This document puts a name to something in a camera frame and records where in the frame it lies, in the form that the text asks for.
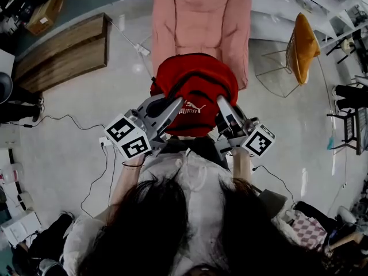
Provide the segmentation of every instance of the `pink checkered fabric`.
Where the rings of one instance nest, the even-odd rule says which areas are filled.
[[[292,227],[300,238],[301,245],[312,250],[320,250],[327,232],[315,218],[308,218],[302,212],[296,211],[297,219]]]

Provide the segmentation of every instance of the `cardboard box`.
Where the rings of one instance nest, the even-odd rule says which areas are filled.
[[[49,0],[37,7],[26,28],[34,35],[39,35],[50,28],[56,21],[64,0]]]

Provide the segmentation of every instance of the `tile floor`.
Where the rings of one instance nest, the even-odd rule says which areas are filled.
[[[125,34],[135,43],[141,42],[150,33],[150,16],[126,22]],[[150,49],[151,39],[143,45]],[[293,193],[294,200],[303,200],[333,216],[339,205],[350,207],[359,193],[368,171],[368,155],[356,156],[351,149],[343,149],[335,154],[327,150],[332,127],[331,119],[326,114],[330,111],[330,104],[333,106],[333,101],[331,99],[329,103],[317,59],[310,67],[309,83],[299,87],[286,99],[270,94],[256,79],[255,73],[278,67],[275,60],[261,55],[285,48],[286,44],[250,41],[249,87],[239,93],[238,104],[247,116],[259,117],[277,136],[269,152],[263,158],[252,161],[255,166],[265,165],[282,178]],[[320,56],[330,97],[333,85],[346,84],[354,74],[360,74],[353,58],[348,58],[339,66],[335,64],[335,57],[341,57],[339,52],[335,51],[328,57],[324,54]],[[151,69],[150,57],[145,60]],[[83,127],[108,124],[116,115],[136,108],[149,96],[150,76],[145,69],[139,71],[136,67],[141,67],[136,51],[116,29],[111,28],[108,66],[45,92],[44,115],[61,117],[70,114]],[[292,81],[283,85],[283,89],[295,83],[285,71],[271,76],[273,82]],[[337,143],[342,136],[341,124],[336,125]],[[32,195],[37,214],[45,226],[50,225],[61,210],[82,213],[80,204],[91,182],[105,168],[105,157],[98,143],[98,138],[103,135],[99,128],[80,131],[69,119],[47,119],[37,128],[21,128],[21,147],[15,151],[15,156],[24,165],[25,178],[22,184]],[[113,149],[109,148],[108,153],[108,170],[93,185],[90,197],[83,204],[92,215],[104,210],[108,204]],[[122,158],[118,156],[114,183],[120,174],[121,162]],[[253,174],[252,180],[260,189],[290,197],[283,184],[261,168]],[[345,181],[347,187],[341,189],[334,202],[336,193]]]

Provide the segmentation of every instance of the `yellow chair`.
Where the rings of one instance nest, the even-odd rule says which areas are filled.
[[[271,71],[263,72],[261,74],[256,75],[256,77],[269,92],[271,92],[276,96],[286,98],[293,91],[295,91],[297,87],[308,83],[309,66],[312,62],[312,59],[320,54],[320,48],[316,40],[315,34],[313,33],[313,30],[309,25],[308,20],[302,13],[298,15],[295,21],[294,31],[287,45],[287,49],[264,54],[262,56],[269,56],[280,52],[286,52],[286,66],[282,66],[280,68],[276,68]],[[293,73],[297,80],[297,86],[286,95],[284,95],[283,93],[282,95],[279,95],[275,92],[272,92],[258,78],[258,76],[283,69],[285,69],[289,74]]]

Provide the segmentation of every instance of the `pink cushion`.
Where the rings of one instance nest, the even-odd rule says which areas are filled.
[[[154,0],[152,64],[202,52],[221,60],[248,85],[251,0]]]

